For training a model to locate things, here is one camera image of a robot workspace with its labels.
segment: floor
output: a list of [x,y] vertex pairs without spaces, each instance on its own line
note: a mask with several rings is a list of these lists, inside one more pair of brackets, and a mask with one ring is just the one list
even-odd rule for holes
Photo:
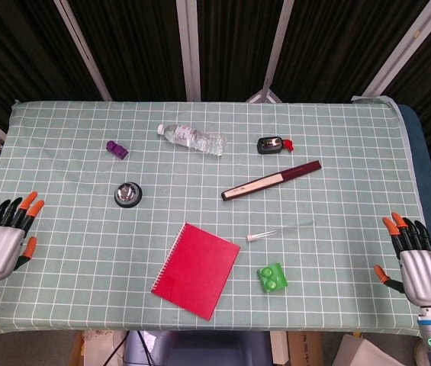
[[[331,365],[344,333],[323,335],[325,365]],[[57,366],[69,360],[74,331],[13,332],[0,335],[0,366]],[[417,337],[408,335],[365,334],[384,352],[406,366],[414,366],[413,346]]]

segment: table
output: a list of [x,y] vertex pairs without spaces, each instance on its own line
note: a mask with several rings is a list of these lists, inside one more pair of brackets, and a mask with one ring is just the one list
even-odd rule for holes
[[[158,124],[219,132],[221,158],[157,136]],[[261,156],[261,136],[295,151]],[[129,150],[119,160],[105,150]],[[312,160],[323,169],[223,202],[220,193]],[[36,254],[2,284],[0,332],[28,329],[326,329],[416,334],[405,296],[373,274],[400,272],[381,217],[422,218],[403,121],[374,104],[16,104],[0,159],[0,202],[40,192]],[[121,209],[114,189],[143,200]],[[284,238],[247,233],[314,221]],[[210,322],[150,293],[183,222],[241,246]],[[263,293],[257,268],[280,262],[285,291]]]

